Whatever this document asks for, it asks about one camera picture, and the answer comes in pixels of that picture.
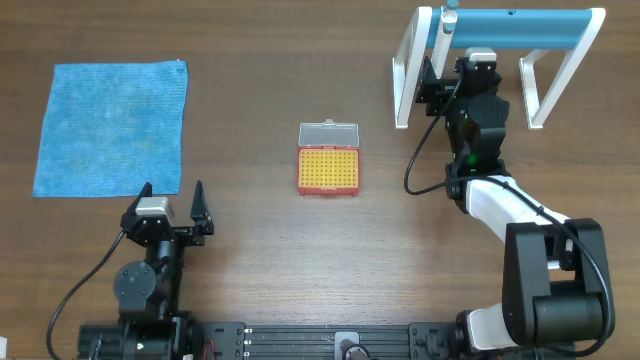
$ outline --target black base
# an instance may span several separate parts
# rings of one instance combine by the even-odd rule
[[[464,356],[456,349],[461,334],[454,323],[411,323],[408,326],[269,326],[245,325],[240,322],[200,323],[208,339],[213,340],[216,360],[335,360],[336,333],[356,332],[360,345],[372,359],[379,360],[442,360],[442,359],[502,359],[536,360],[573,359],[549,350],[525,350],[502,354]],[[82,326],[78,339],[78,358],[86,359],[91,340],[101,336],[102,359],[122,359],[118,349],[123,341],[117,327]],[[145,359],[144,353],[134,358]],[[214,353],[207,347],[207,359]]]

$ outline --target white frame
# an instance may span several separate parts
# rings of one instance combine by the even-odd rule
[[[520,59],[522,90],[529,129],[542,128],[551,109],[553,109],[562,91],[564,91],[569,80],[578,68],[578,65],[580,65],[580,62],[591,47],[598,31],[600,31],[600,27],[606,16],[606,11],[603,8],[592,8],[590,10],[592,11],[591,21],[589,21],[587,28],[582,33],[576,47],[573,50],[567,51],[562,65],[560,65],[560,69],[542,103],[538,101],[538,89],[536,87],[533,65],[536,60],[544,56],[548,50],[536,49]],[[431,7],[423,6],[416,9],[407,31],[402,38],[398,53],[393,58],[393,102],[396,129],[406,129],[409,126],[411,105],[415,98],[418,76],[420,68],[422,67],[424,54],[427,50],[431,15]],[[438,55],[438,59],[446,59],[446,54],[448,53],[450,38],[442,38],[442,40],[448,41],[442,41],[443,46],[434,49],[434,53]],[[442,61],[437,61],[437,65],[439,68],[444,67]]]

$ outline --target clear plastic lid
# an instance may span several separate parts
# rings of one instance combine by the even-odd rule
[[[358,124],[334,123],[332,119],[322,123],[302,123],[298,146],[358,147]]]

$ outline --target blue towel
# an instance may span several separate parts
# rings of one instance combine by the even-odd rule
[[[56,65],[34,197],[177,194],[187,64]]]

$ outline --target wooden tabletop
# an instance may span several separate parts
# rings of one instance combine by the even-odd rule
[[[453,321],[500,301],[503,244],[444,190],[409,196],[405,167],[430,119],[415,106],[395,130],[391,58],[418,6],[442,1],[14,1],[0,3],[0,336],[9,356],[45,358],[62,297],[103,256],[132,198],[34,199],[54,64],[186,60],[178,220],[202,180],[216,224],[186,253],[180,307],[252,324]],[[527,129],[517,61],[499,52],[511,103],[502,158],[549,208],[596,219],[606,234],[616,330],[599,359],[638,358],[640,338],[640,3],[478,1],[476,7],[609,6],[593,47],[547,119]],[[536,64],[548,88],[562,54]],[[360,125],[360,196],[300,197],[299,124]],[[438,127],[412,186],[444,178]],[[113,278],[144,250],[124,241],[69,301],[56,351],[78,327],[117,318]]]

